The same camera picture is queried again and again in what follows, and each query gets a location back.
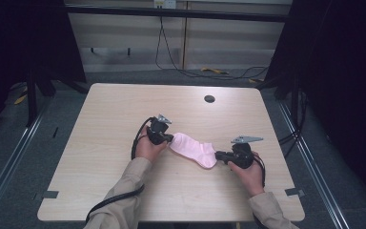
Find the black circle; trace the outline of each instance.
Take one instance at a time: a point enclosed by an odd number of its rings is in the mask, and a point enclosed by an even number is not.
[[[208,102],[208,103],[214,103],[215,102],[215,98],[212,95],[206,95],[204,97],[204,100],[206,100],[206,102]]]

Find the wooden table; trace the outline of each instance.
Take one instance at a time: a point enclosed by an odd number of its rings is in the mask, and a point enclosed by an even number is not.
[[[212,95],[214,103],[204,97]],[[168,134],[184,133],[216,150],[230,151],[239,135],[264,137],[251,143],[266,169],[266,191],[284,215],[303,220],[298,196],[260,92],[256,89],[94,84],[64,150],[38,217],[80,221],[120,179],[130,161],[132,141],[150,116],[173,124]],[[210,170],[167,148],[155,162],[141,194],[141,221],[252,221],[245,189],[223,162]]]

